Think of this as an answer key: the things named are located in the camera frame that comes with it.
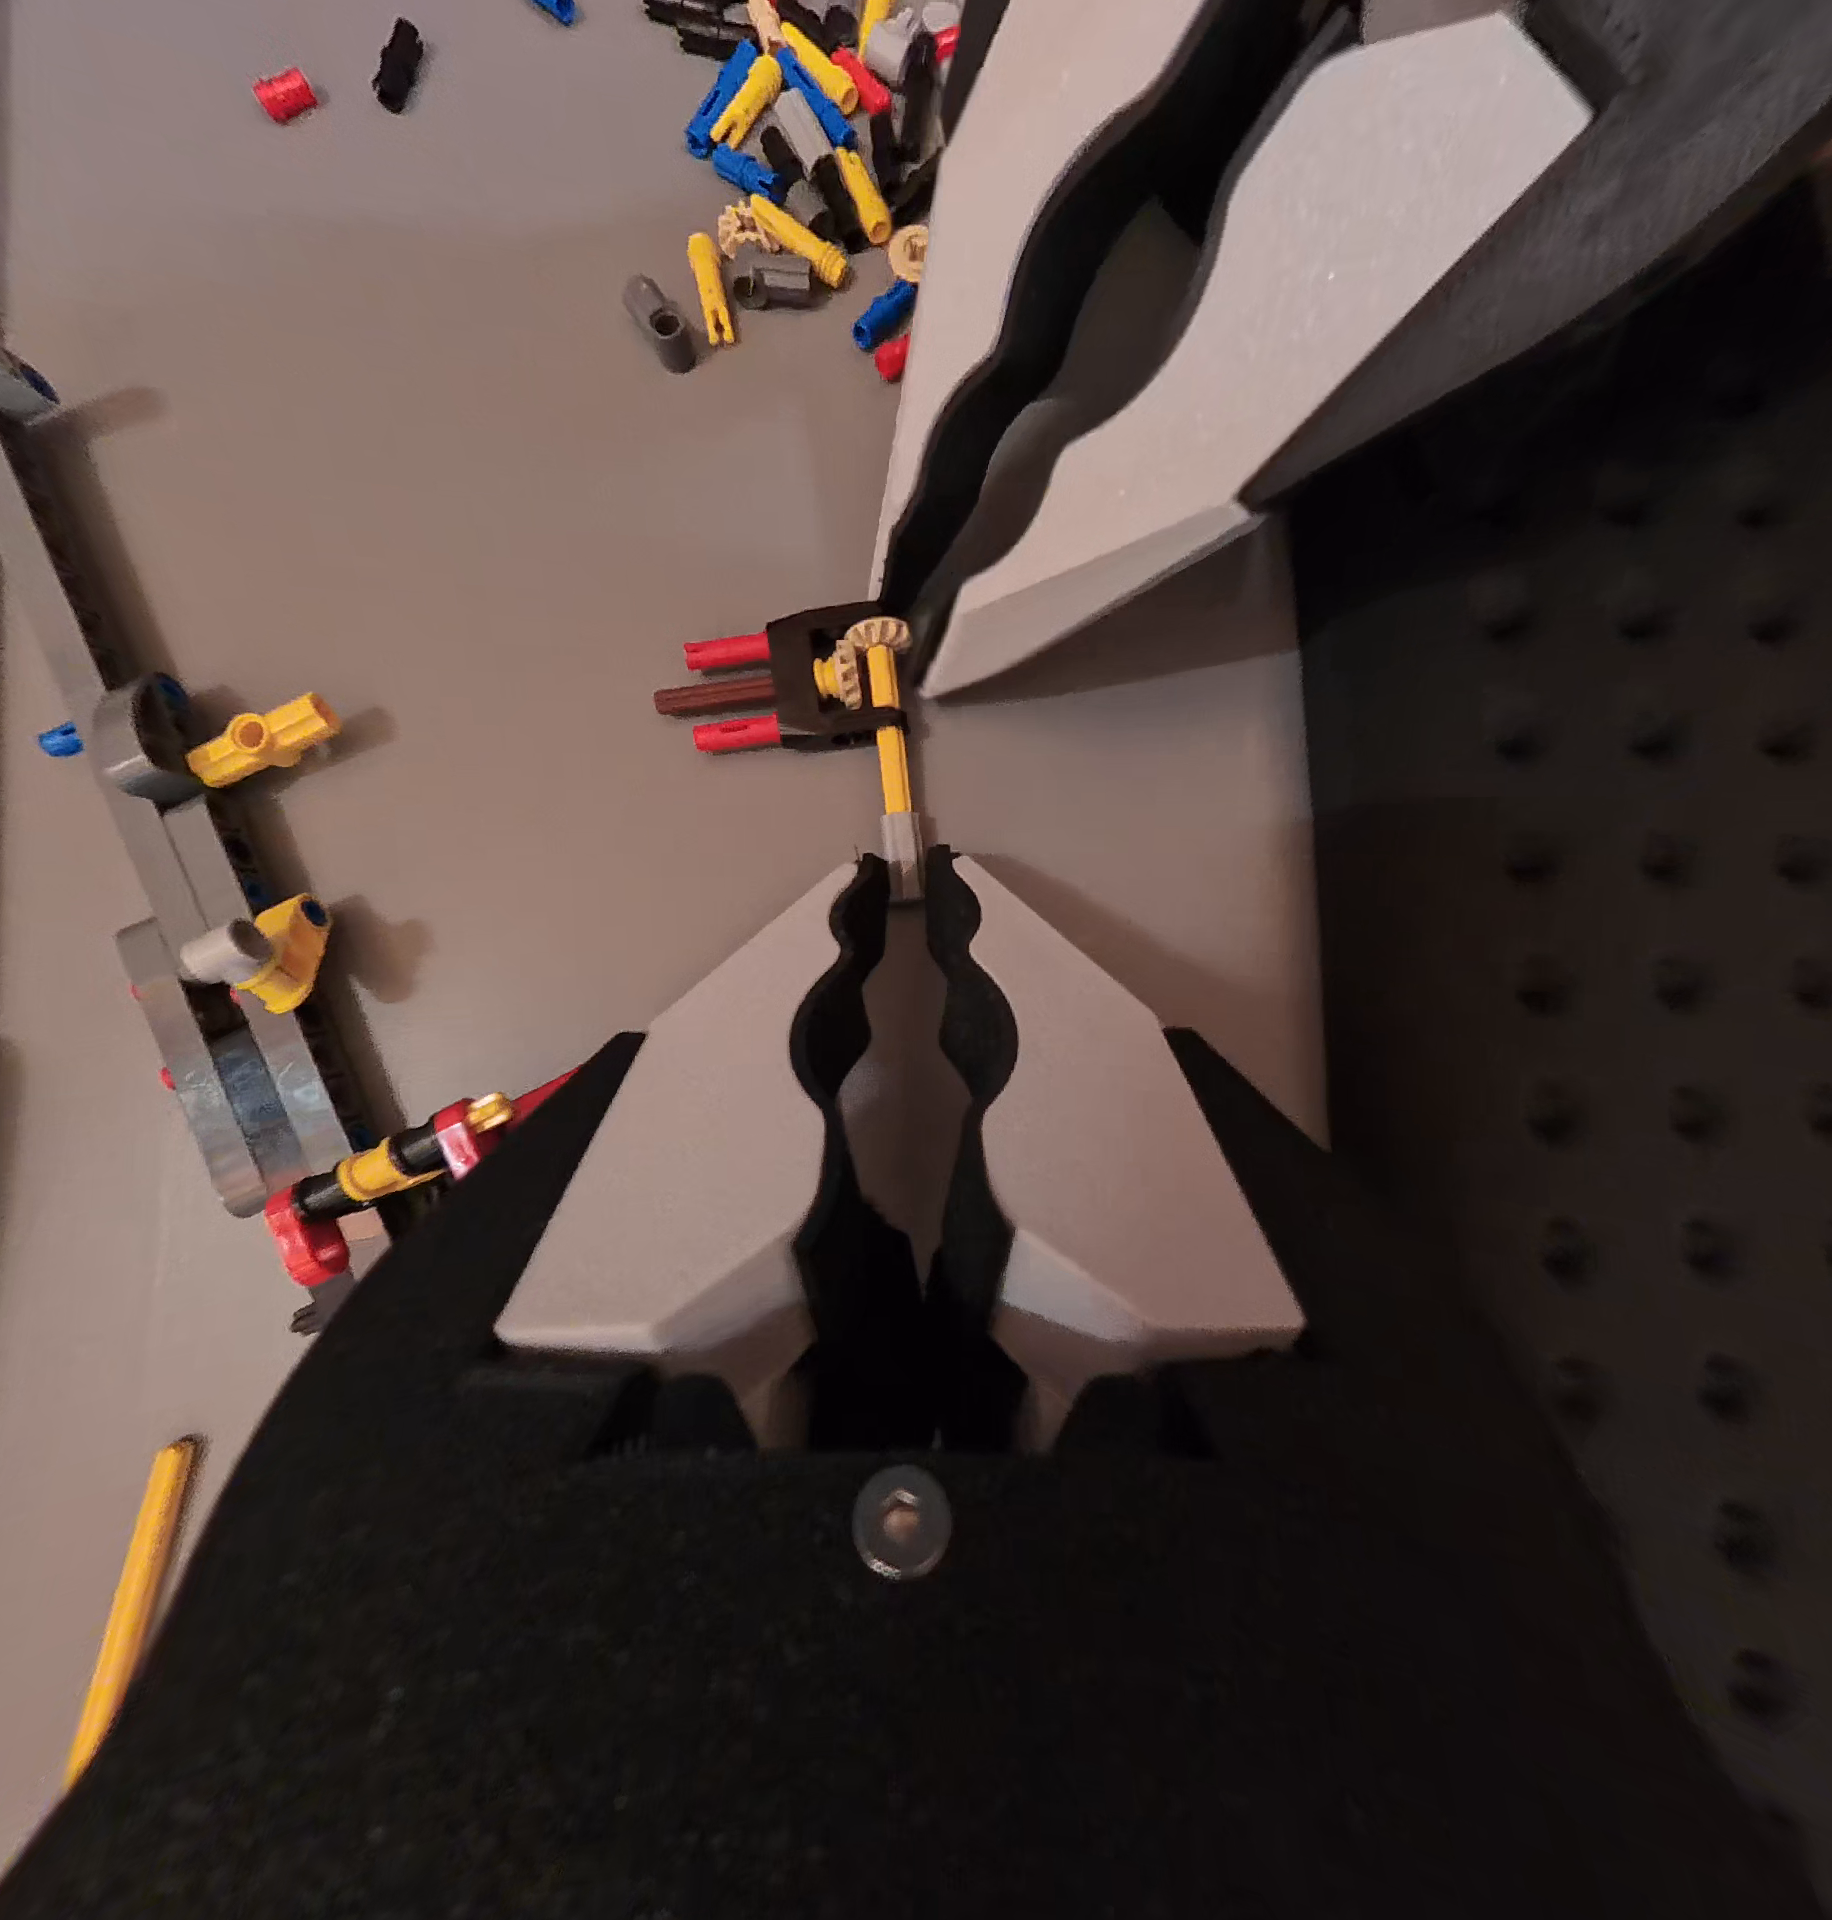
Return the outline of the long grey lego beam assembly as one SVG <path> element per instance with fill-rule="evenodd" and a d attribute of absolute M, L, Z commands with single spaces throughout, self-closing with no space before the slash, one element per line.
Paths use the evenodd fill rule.
<path fill-rule="evenodd" d="M 461 1181 L 569 1077 L 461 1099 L 390 1136 L 370 1127 L 318 1000 L 332 911 L 312 892 L 279 896 L 232 794 L 323 749 L 340 717 L 305 691 L 205 728 L 178 680 L 140 667 L 69 552 L 38 446 L 55 412 L 55 391 L 0 346 L 0 576 L 69 716 L 42 749 L 79 756 L 102 793 L 150 906 L 116 954 L 164 1085 L 216 1196 L 268 1229 L 302 1284 L 292 1328 L 316 1333 L 386 1251 L 384 1212 Z"/>

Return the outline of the black lego fork red pins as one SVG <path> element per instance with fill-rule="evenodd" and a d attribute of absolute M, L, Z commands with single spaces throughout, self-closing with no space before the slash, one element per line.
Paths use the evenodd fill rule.
<path fill-rule="evenodd" d="M 851 621 L 876 612 L 854 604 L 836 604 L 783 614 L 761 633 L 687 642 L 684 666 L 687 680 L 769 672 L 776 683 L 776 704 L 740 714 L 686 717 L 692 722 L 692 744 L 704 756 L 729 756 L 763 749 L 799 753 L 860 747 L 876 736 L 888 714 L 868 704 L 860 712 L 817 704 L 810 660 L 842 638 Z"/>

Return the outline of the short yellow lego axle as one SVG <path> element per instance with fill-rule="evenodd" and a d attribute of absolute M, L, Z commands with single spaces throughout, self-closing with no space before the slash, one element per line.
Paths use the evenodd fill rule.
<path fill-rule="evenodd" d="M 915 813 L 913 780 L 905 739 L 905 706 L 902 697 L 897 648 L 893 643 L 870 643 L 864 652 L 870 706 L 888 714 L 888 722 L 876 728 L 876 753 L 882 771 L 882 813 L 884 816 L 904 816 Z"/>

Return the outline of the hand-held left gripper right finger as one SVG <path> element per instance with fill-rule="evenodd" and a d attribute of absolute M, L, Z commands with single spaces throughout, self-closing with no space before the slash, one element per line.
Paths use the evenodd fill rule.
<path fill-rule="evenodd" d="M 976 859 L 928 853 L 968 1092 L 928 1278 L 947 1447 L 1043 1447 L 1107 1376 L 1307 1326 L 1159 1014 Z"/>

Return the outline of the long yellow lego axle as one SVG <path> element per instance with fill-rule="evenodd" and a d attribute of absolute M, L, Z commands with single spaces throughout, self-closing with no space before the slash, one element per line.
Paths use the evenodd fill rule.
<path fill-rule="evenodd" d="M 69 1746 L 65 1787 L 76 1787 L 98 1758 L 143 1665 L 203 1451 L 205 1441 L 186 1434 L 164 1446 L 150 1462 L 89 1692 Z"/>

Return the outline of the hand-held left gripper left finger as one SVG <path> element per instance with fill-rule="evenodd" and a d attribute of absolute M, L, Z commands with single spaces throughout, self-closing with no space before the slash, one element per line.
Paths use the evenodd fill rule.
<path fill-rule="evenodd" d="M 660 1014 L 496 1322 L 511 1349 L 721 1379 L 761 1441 L 926 1443 L 926 1304 L 842 1092 L 895 899 L 817 880 Z"/>

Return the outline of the pile of small lego pins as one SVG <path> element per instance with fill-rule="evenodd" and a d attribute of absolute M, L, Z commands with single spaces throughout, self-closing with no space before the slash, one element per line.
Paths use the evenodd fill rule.
<path fill-rule="evenodd" d="M 625 309 L 669 370 L 736 346 L 739 320 L 816 311 L 864 281 L 854 348 L 897 386 L 928 268 L 964 5 L 645 1 L 707 68 L 682 146 L 725 204 L 684 241 L 692 308 L 649 275 Z"/>

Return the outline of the black foam pad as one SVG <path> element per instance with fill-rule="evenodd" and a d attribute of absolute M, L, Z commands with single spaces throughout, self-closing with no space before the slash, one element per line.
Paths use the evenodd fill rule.
<path fill-rule="evenodd" d="M 1832 263 L 1788 188 L 1301 492 L 1330 1124 L 1832 1911 Z"/>

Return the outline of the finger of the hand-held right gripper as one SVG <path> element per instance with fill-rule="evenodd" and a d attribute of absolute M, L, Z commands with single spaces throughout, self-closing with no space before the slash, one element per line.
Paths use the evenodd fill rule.
<path fill-rule="evenodd" d="M 951 80 L 936 232 L 884 492 L 876 599 L 940 633 L 1005 434 L 1073 346 L 1144 204 L 1207 247 L 1223 187 L 1359 5 L 992 5 Z"/>
<path fill-rule="evenodd" d="M 1590 119 L 1509 11 L 1318 55 L 1222 188 L 1177 343 L 959 589 L 928 691 L 996 680 L 1248 535 L 1268 461 Z"/>

